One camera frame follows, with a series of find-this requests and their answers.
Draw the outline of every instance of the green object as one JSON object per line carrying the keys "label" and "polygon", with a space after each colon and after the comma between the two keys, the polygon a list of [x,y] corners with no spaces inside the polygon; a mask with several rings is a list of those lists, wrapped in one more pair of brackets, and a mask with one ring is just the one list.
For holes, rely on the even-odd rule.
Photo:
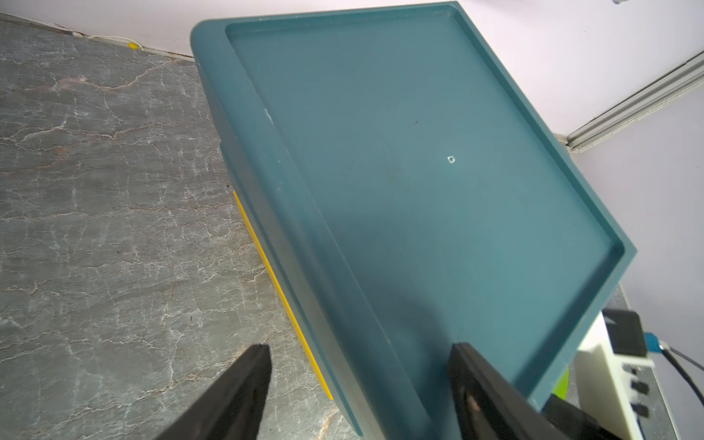
{"label": "green object", "polygon": [[460,438],[459,341],[541,409],[635,249],[459,4],[212,20],[191,47],[357,433]]}
{"label": "green object", "polygon": [[557,397],[561,398],[562,400],[565,400],[567,398],[567,389],[570,387],[570,370],[567,369],[565,370],[565,374],[562,375],[560,380],[558,381],[558,384],[555,385],[555,389],[553,390],[553,394],[555,394]]}

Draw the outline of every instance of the white cable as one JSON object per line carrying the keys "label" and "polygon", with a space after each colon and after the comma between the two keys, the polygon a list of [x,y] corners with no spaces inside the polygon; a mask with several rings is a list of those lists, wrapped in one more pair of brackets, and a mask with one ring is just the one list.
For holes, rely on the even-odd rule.
{"label": "white cable", "polygon": [[130,42],[130,43],[136,44],[137,47],[139,47],[140,49],[144,49],[144,47],[137,40],[133,40],[133,39],[127,38],[127,37],[117,37],[115,35],[91,35],[90,37],[88,37],[88,39],[93,39],[93,38],[110,39],[113,41],[117,40],[119,42]]}

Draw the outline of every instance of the white wall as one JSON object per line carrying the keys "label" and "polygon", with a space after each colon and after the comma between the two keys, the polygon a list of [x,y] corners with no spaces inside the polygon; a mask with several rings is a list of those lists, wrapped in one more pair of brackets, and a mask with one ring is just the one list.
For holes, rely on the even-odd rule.
{"label": "white wall", "polygon": [[[423,0],[0,0],[0,12],[85,34],[136,39],[191,54],[208,18]],[[704,1],[462,0],[516,82],[556,133],[569,134],[704,50]]]}
{"label": "white wall", "polygon": [[[644,329],[704,363],[704,87],[573,159],[638,248],[622,284]],[[704,408],[655,360],[682,439],[701,439]]]}

